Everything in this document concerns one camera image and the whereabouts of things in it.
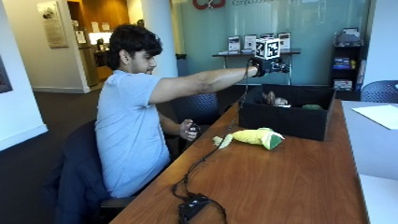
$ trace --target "blue chair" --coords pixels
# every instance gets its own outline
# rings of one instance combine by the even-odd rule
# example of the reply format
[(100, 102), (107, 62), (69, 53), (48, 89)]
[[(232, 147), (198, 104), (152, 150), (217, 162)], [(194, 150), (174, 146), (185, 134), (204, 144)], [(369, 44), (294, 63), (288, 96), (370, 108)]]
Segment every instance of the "blue chair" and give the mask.
[[(200, 126), (200, 133), (213, 125), (221, 114), (218, 110), (218, 98), (216, 93), (205, 93), (174, 99), (172, 102), (173, 112), (178, 123), (190, 119)], [(186, 148), (186, 141), (180, 139), (180, 153)]]
[(382, 80), (367, 84), (361, 91), (361, 101), (398, 104), (398, 80)]
[(84, 124), (67, 137), (63, 157), (44, 184), (56, 224), (108, 223), (134, 199), (134, 196), (112, 199), (105, 190), (95, 122)]

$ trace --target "light blue t-shirt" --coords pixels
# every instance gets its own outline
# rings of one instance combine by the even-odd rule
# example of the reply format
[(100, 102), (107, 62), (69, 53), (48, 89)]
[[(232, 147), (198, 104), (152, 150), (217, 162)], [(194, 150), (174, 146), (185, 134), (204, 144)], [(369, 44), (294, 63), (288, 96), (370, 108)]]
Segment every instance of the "light blue t-shirt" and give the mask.
[(104, 185), (115, 198), (130, 196), (169, 162), (158, 111), (149, 104), (160, 79), (116, 70), (103, 87), (96, 134)]

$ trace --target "wooden table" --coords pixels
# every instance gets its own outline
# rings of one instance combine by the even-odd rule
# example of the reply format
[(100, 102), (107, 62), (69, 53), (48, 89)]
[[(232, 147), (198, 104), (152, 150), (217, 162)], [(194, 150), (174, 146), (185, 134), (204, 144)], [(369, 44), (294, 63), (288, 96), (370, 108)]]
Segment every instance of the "wooden table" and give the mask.
[[(172, 186), (213, 147), (237, 115), (233, 106), (112, 221), (178, 223)], [(229, 223), (369, 223), (341, 102), (325, 142), (285, 136), (274, 150), (234, 141), (192, 174), (189, 189), (226, 208)], [(232, 132), (240, 130), (237, 125)], [(222, 223), (208, 205), (190, 223)]]

